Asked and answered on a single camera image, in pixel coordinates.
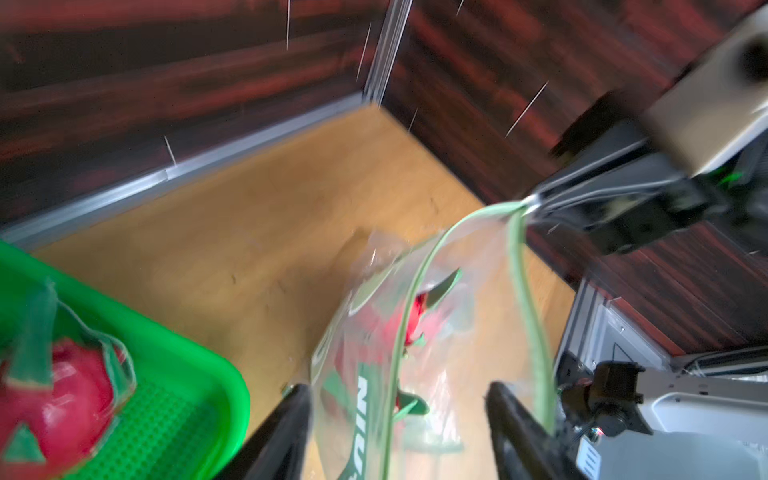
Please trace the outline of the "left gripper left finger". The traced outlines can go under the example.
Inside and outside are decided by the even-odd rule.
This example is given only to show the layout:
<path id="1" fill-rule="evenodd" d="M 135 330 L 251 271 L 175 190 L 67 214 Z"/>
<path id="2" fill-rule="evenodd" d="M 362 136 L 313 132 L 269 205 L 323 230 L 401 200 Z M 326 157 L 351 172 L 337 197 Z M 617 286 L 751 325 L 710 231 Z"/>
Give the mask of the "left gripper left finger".
<path id="1" fill-rule="evenodd" d="M 300 479 L 312 414 L 310 387 L 293 386 L 215 479 Z"/>

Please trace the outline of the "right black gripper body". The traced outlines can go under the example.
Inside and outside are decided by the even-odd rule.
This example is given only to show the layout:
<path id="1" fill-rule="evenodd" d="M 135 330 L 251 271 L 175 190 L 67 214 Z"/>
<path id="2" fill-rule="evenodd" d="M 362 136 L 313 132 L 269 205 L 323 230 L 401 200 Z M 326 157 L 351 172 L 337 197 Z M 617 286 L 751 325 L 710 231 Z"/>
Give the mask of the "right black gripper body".
<path id="1" fill-rule="evenodd" d="M 710 173 L 665 192 L 666 208 L 685 229 L 700 221 L 717 227 L 745 252 L 767 250 L 767 134 Z"/>

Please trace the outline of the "red green dragon fruit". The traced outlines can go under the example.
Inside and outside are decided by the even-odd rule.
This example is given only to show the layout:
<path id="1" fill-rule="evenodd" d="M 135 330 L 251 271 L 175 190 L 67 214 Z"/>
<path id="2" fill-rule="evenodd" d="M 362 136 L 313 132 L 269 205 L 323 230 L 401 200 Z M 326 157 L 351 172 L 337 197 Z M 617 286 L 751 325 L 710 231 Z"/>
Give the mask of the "red green dragon fruit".
<path id="1" fill-rule="evenodd" d="M 44 283 L 1 359 L 2 478 L 59 479 L 93 458 L 136 387 L 125 344 Z"/>

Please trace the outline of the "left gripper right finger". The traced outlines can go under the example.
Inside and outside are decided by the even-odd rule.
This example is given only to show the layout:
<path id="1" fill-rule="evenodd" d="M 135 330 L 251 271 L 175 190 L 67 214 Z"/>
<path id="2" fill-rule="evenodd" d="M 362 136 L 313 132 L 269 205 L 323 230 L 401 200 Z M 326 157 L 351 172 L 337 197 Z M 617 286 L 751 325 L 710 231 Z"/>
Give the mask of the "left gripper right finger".
<path id="1" fill-rule="evenodd" d="M 565 450 L 531 416 L 507 383 L 494 381 L 485 409 L 499 479 L 584 479 Z"/>

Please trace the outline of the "clear zip-top bag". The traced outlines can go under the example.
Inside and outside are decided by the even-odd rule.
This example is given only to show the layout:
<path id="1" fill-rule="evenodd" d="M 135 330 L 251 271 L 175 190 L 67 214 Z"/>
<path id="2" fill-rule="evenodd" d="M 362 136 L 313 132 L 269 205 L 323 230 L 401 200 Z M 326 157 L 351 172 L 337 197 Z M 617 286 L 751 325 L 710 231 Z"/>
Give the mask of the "clear zip-top bag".
<path id="1" fill-rule="evenodd" d="M 531 416 L 551 432 L 556 393 L 552 353 L 525 270 L 525 232 L 534 199 L 481 208 L 417 243 L 374 232 L 362 244 L 345 295 L 310 363 L 313 437 L 327 479 L 492 479 L 485 396 L 509 385 Z M 435 341 L 403 355 L 416 295 L 455 270 L 461 284 L 444 298 L 447 327 Z M 344 324 L 358 289 L 386 271 L 380 295 L 405 304 L 395 344 L 381 372 L 353 374 L 351 413 L 323 405 Z"/>

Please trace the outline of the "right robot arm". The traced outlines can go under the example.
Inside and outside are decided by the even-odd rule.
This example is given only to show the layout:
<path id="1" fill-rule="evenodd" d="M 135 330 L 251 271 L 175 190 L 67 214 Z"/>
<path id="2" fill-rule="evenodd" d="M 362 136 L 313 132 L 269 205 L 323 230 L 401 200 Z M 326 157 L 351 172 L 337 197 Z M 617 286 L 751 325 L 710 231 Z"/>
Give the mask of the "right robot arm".
<path id="1" fill-rule="evenodd" d="M 559 353 L 571 459 L 597 479 L 767 475 L 767 138 L 711 173 L 638 118 L 553 148 L 533 239 L 580 282 Z"/>

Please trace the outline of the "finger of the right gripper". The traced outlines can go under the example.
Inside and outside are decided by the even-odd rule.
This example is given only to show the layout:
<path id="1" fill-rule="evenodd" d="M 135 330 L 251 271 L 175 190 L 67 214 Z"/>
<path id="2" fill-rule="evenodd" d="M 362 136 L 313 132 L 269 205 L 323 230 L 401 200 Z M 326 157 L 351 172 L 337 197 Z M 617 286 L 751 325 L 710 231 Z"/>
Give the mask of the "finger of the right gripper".
<path id="1" fill-rule="evenodd" d="M 629 118 L 574 152 L 533 197 L 535 221 L 585 233 L 604 255 L 625 254 L 681 227 L 690 179 Z"/>

